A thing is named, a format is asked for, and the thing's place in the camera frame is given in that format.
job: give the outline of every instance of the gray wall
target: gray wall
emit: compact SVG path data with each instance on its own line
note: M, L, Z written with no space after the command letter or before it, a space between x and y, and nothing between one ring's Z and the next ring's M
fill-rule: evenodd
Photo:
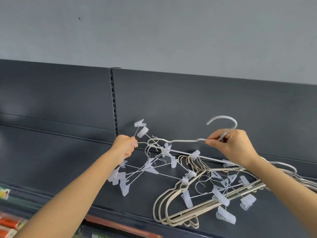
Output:
M317 0L0 0L0 58L317 84L316 9Z

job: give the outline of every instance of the person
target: person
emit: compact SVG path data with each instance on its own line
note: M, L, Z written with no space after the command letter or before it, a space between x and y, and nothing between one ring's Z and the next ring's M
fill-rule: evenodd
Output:
M217 148L230 161L261 179L299 219L311 236L317 237L317 194L262 159L254 150L245 131L235 129L228 132L222 141L218 141L223 131L224 129L219 129L211 134L205 141L206 144ZM135 137L119 135L109 151L54 196L15 238L72 237L110 173L137 146Z

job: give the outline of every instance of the hanger hook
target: hanger hook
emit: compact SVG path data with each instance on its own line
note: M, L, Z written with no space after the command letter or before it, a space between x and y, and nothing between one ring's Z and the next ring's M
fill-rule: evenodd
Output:
M232 128L227 129L226 131L224 131L224 132L221 134L220 138L218 139L219 141L222 140L222 139L224 138L224 136L225 136L228 132L234 130L234 129L237 127L237 125L238 125L237 121L236 121L234 118L229 117L229 116L224 116L224 115L220 115L220 116L213 117L213 118L212 118L211 120L209 120L206 124L208 125L208 124L210 124L213 120L216 120L216 119L230 119L232 122L235 123Z

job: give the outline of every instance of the pile of hangers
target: pile of hangers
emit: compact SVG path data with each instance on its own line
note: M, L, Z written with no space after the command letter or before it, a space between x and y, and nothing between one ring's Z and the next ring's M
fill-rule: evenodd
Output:
M218 118L230 119L234 122L234 126L232 128L222 133L222 135L219 138L219 140L222 140L227 132L236 128L237 122L235 119L228 116L216 116L209 120L207 124L211 123L213 120L216 120ZM131 165L127 165L127 161L125 160L122 164L120 164L120 166L117 169L115 169L111 173L108 180L112 182L113 185L118 184L120 181L120 188L123 196L126 196L128 194L129 187L132 184L132 182L134 182L143 172L150 172L156 175L168 176L158 172L156 168L159 168L164 165L171 165L171 168L175 168L177 164L181 165L186 170L186 173L182 178L168 176L174 179L178 179L178 182L175 184L174 188L168 189L156 199L153 206L153 217L154 220L156 220L157 222L170 226L185 225L188 227L192 226L193 228L198 228L198 216L214 208L218 208L218 211L216 212L216 217L218 219L235 224L236 217L227 211L227 207L229 206L230 201L236 198L240 198L241 208L247 211L256 201L256 198L251 194L251 192L256 192L258 189L261 190L264 188L269 190L265 186L265 184L261 182L261 180L259 180L253 174L249 173L246 169L240 167L237 164L234 164L228 160L217 160L209 157L200 156L199 150L196 150L191 154L186 152L180 152L177 150L172 150L172 145L169 145L169 143L173 142L197 142L206 139L168 141L165 139L157 138L154 136L150 137L149 135L147 135L149 129L146 127L146 124L143 123L143 120L136 122L134 126L138 129L140 127L143 127L138 134L137 129L135 135L137 134L139 138L146 135L149 138L147 142L139 142L145 143L147 145L145 148L147 161L142 167L138 168ZM163 147L158 144L159 141L165 142ZM156 151L160 150L159 154L156 155L154 158L151 158L151 148L154 148ZM172 156L170 152L180 153L181 155L178 156L178 158L176 158L175 156ZM184 159L186 160L186 165L190 168L186 168L183 165ZM156 161L158 160L163 161L165 164L157 166ZM210 168L208 165L206 165L206 163L204 163L203 160L211 160L213 162L223 163L224 167ZM317 191L317 183L314 183L310 180L304 179L301 176L299 176L297 174L297 170L295 167L281 162L270 163L280 164L291 168L292 171L288 169L280 169L288 175L292 176L295 180L305 185L306 187ZM136 168L137 171L129 174L126 174L125 172L119 172L119 169L125 168L125 166ZM244 175L238 177L239 172L245 173L247 174L247 176L251 176L251 178L254 181L250 182ZM138 176L134 178L129 184L127 184L129 182L128 178L133 176L134 174L138 174ZM238 181L238 184L233 185L233 182L235 180ZM197 185L199 184L200 186L203 185L204 187L206 187L206 185L204 185L203 183L212 185L212 191L204 193L199 192ZM192 184L195 184L195 189L199 193L199 195L190 196L188 188ZM187 209L169 215L168 207L170 203L179 195L184 200ZM193 198L204 195L212 195L212 198L195 206L192 204Z

